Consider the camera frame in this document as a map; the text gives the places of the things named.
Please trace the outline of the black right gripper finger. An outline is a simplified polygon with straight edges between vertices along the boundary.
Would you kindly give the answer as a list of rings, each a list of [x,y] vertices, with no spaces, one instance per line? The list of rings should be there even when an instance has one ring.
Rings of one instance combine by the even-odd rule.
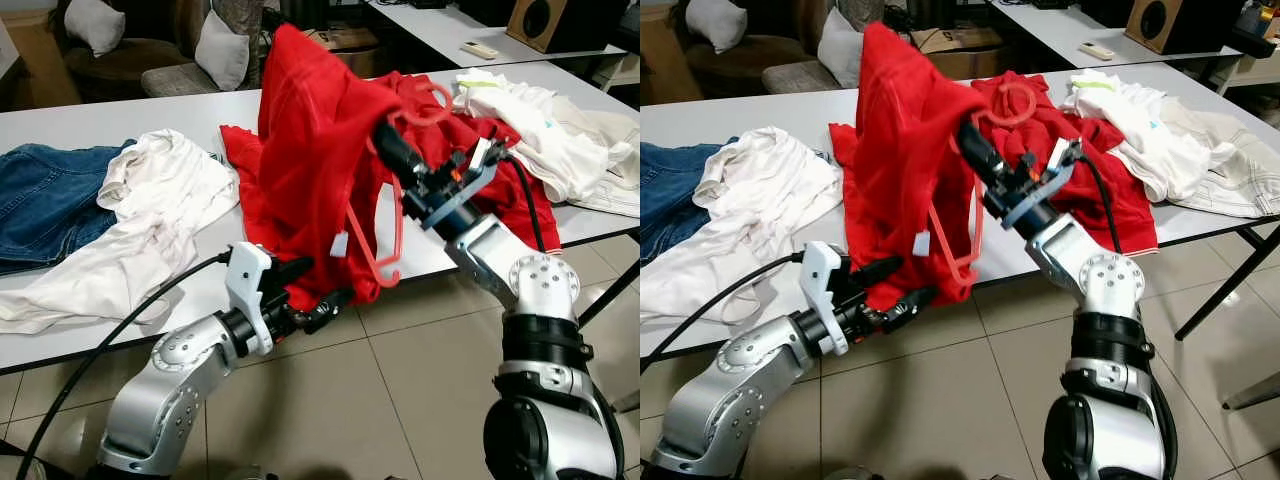
[[[1009,174],[1007,164],[972,122],[964,122],[957,128],[957,151],[979,179],[1006,179]]]
[[[416,186],[429,173],[422,156],[389,122],[374,127],[372,147],[403,186]]]

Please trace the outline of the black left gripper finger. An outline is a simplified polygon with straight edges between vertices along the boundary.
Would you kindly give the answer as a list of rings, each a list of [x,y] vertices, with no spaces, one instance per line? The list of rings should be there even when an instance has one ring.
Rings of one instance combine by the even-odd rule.
[[[271,256],[270,266],[270,285],[271,287],[287,287],[296,283],[302,275],[308,273],[314,266],[314,260],[308,256],[301,256],[292,260],[283,260]]]
[[[340,316],[353,297],[355,292],[351,288],[330,292],[310,311],[298,311],[298,328],[308,335],[324,329]]]
[[[849,280],[855,287],[872,287],[884,282],[901,268],[901,259],[891,256],[868,262],[856,268],[849,274]]]
[[[879,323],[879,330],[884,334],[892,334],[897,329],[905,326],[911,320],[918,317],[919,314],[932,303],[937,294],[938,289],[936,287],[910,291],[901,297],[893,307],[884,311]]]

